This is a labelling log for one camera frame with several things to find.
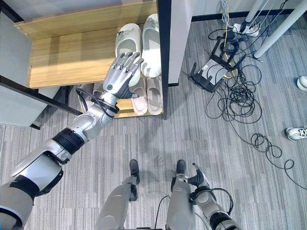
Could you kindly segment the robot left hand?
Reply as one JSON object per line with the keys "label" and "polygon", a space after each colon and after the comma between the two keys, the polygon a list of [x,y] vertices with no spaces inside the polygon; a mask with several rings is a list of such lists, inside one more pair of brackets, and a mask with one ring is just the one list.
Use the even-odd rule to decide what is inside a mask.
{"label": "robot left hand", "polygon": [[103,81],[103,90],[118,99],[138,98],[138,94],[130,91],[129,82],[143,63],[142,58],[136,60],[139,56],[139,52],[120,53],[106,74]]}

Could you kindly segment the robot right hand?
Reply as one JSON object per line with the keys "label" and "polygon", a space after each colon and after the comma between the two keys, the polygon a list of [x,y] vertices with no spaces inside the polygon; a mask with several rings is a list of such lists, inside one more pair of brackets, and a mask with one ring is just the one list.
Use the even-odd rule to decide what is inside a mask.
{"label": "robot right hand", "polygon": [[200,187],[210,188],[210,183],[209,183],[206,175],[204,174],[204,172],[200,168],[200,166],[197,165],[194,162],[192,163],[192,165],[196,169],[196,175],[188,178],[188,184],[196,186],[197,188],[200,188]]}

